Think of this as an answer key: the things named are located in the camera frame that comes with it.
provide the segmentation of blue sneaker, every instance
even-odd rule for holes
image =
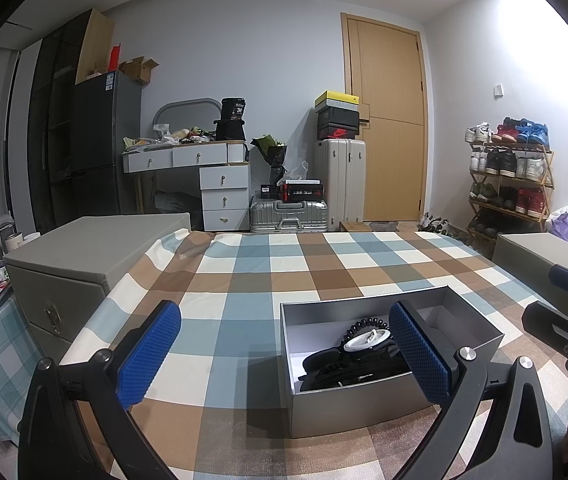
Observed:
[[[528,135],[528,142],[532,144],[542,144],[547,150],[550,150],[550,141],[548,140],[548,126],[545,124],[535,123],[532,131]]]
[[[528,136],[532,133],[533,126],[534,123],[528,119],[522,119],[519,121],[519,126],[515,126],[515,130],[519,132],[517,135],[517,142],[520,142],[521,144],[528,142]]]

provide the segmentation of metal screw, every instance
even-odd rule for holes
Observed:
[[[95,352],[95,358],[97,361],[105,363],[110,360],[110,357],[113,355],[113,352],[109,349],[103,348],[102,350],[97,350]]]
[[[529,358],[529,357],[526,357],[525,355],[522,355],[519,358],[519,364],[521,364],[524,368],[529,370],[530,368],[532,368],[532,359]]]
[[[51,359],[49,359],[48,357],[45,357],[43,359],[40,360],[40,362],[38,363],[38,369],[39,370],[48,370],[51,365],[53,364],[53,361],[51,361]]]
[[[475,352],[475,350],[473,350],[469,346],[464,346],[463,348],[460,348],[459,355],[464,361],[473,361],[475,357],[477,357],[477,353]]]

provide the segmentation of bed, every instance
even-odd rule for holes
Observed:
[[[435,406],[361,430],[286,438],[279,391],[281,303],[379,296],[448,285],[504,338],[494,360],[532,358],[553,435],[568,422],[564,359],[528,336],[530,289],[461,242],[432,233],[209,234],[186,229],[155,244],[115,286],[62,364],[115,346],[163,299],[181,332],[132,415],[164,462],[187,478],[392,478],[434,421]],[[461,473],[487,417],[482,402],[449,474]],[[82,409],[100,458],[113,461]]]

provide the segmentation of yellow shoe box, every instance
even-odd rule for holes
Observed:
[[[341,92],[334,92],[332,90],[326,90],[317,99],[315,99],[315,106],[326,99],[334,99],[336,101],[342,101],[345,103],[351,103],[353,105],[359,104],[359,97],[356,95],[342,94]]]

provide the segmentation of wooden door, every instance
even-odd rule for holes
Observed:
[[[366,143],[364,218],[417,220],[426,156],[417,33],[350,17],[347,27],[351,93],[370,115],[360,136]]]

